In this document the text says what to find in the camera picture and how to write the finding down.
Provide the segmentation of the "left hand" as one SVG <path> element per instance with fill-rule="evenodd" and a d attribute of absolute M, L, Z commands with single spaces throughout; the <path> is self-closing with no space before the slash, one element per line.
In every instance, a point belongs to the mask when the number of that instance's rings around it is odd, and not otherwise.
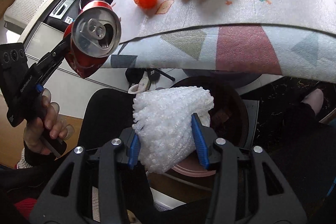
<path fill-rule="evenodd" d="M 72 125 L 67 123 L 62 115 L 59 115 L 59 104 L 51 102 L 51 92 L 48 89 L 43 91 L 42 106 L 47 110 L 46 116 L 43 119 L 35 118 L 27 123 L 23 139 L 28 149 L 32 152 L 41 155 L 49 155 L 51 150 L 41 141 L 41 135 L 44 129 L 49 131 L 51 139 L 56 140 L 69 139 L 73 135 L 75 129 Z"/>

